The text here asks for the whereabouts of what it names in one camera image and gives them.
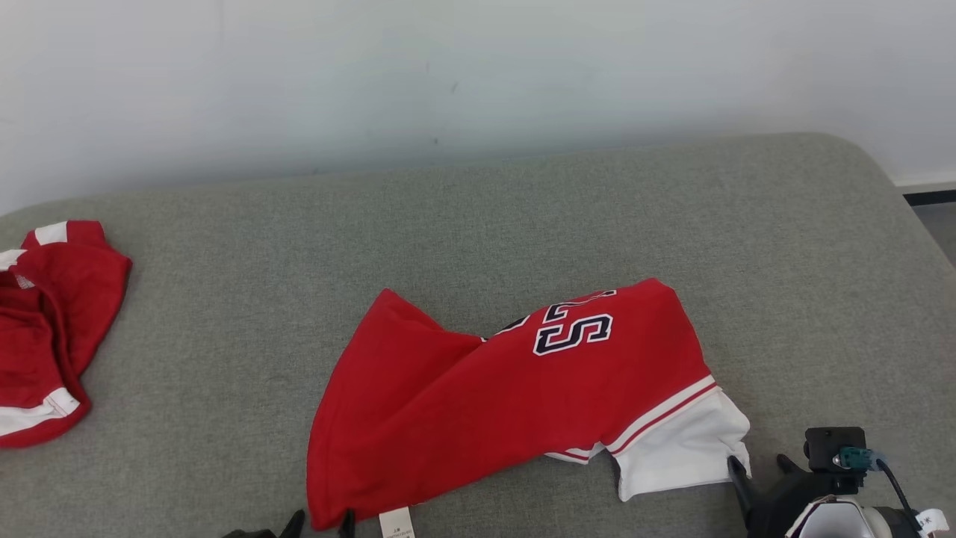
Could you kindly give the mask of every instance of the clothing label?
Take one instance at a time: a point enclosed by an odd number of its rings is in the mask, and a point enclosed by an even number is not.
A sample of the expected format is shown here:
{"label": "clothing label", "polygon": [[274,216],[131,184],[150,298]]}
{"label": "clothing label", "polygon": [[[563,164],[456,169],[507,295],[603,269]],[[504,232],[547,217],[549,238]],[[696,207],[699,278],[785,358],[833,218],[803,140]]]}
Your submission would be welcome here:
{"label": "clothing label", "polygon": [[379,514],[382,538],[415,538],[408,506]]}

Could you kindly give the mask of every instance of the white tag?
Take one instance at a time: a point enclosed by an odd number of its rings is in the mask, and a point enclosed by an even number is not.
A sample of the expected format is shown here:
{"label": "white tag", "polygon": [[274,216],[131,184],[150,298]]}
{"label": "white tag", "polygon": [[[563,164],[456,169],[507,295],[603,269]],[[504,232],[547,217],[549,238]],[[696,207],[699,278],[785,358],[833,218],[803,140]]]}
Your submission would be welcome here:
{"label": "white tag", "polygon": [[379,514],[382,538],[415,538],[408,506]]}
{"label": "white tag", "polygon": [[933,532],[949,530],[949,523],[946,521],[946,516],[943,515],[943,511],[939,508],[930,508],[920,512],[920,515],[916,516],[916,521],[920,522],[920,525],[923,526],[923,531],[920,532],[923,536],[932,536]]}

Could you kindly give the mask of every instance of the floor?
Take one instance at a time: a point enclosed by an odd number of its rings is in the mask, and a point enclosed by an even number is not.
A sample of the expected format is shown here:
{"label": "floor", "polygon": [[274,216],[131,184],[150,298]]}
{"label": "floor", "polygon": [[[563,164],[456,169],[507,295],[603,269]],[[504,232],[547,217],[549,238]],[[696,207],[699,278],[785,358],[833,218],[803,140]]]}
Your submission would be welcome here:
{"label": "floor", "polygon": [[956,265],[956,202],[914,206],[913,211]]}

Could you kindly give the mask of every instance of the gray table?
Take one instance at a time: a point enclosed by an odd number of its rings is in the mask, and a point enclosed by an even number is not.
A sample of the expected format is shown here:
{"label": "gray table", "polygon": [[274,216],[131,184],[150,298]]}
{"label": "gray table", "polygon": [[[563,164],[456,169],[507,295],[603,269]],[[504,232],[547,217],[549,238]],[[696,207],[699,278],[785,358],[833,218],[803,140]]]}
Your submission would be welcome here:
{"label": "gray table", "polygon": [[[956,271],[883,172],[793,134],[120,194],[0,218],[0,245],[98,219],[135,263],[66,436],[0,453],[0,536],[215,538],[305,505],[315,407],[392,287],[447,328],[657,277],[750,418],[756,482],[859,425],[916,507],[956,518]],[[414,506],[420,538],[732,536],[717,484],[617,499],[611,458],[547,458]],[[883,477],[867,504],[897,505]],[[378,536],[375,521],[359,526]]]}

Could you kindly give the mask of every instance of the red jersey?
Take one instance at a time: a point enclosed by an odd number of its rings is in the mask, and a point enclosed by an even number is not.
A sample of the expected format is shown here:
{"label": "red jersey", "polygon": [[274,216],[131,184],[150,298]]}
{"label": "red jersey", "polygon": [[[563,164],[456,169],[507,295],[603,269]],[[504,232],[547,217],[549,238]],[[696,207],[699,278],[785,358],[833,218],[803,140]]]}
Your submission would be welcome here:
{"label": "red jersey", "polygon": [[541,455],[605,447],[619,494],[728,480],[750,425],[657,280],[555,303],[491,338],[384,290],[342,353],[309,443],[316,528],[417,504]]}
{"label": "red jersey", "polygon": [[130,266],[96,221],[37,228],[0,253],[0,447],[50,440],[89,411],[79,376],[120,310]]}

